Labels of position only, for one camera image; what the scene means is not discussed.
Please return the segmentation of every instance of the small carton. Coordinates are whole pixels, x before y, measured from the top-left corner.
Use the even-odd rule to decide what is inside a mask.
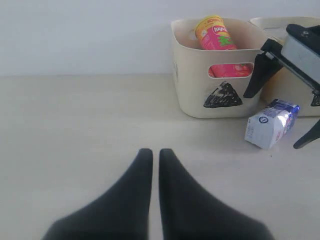
[[[271,148],[295,124],[300,107],[279,99],[249,117],[244,139],[262,149]]]

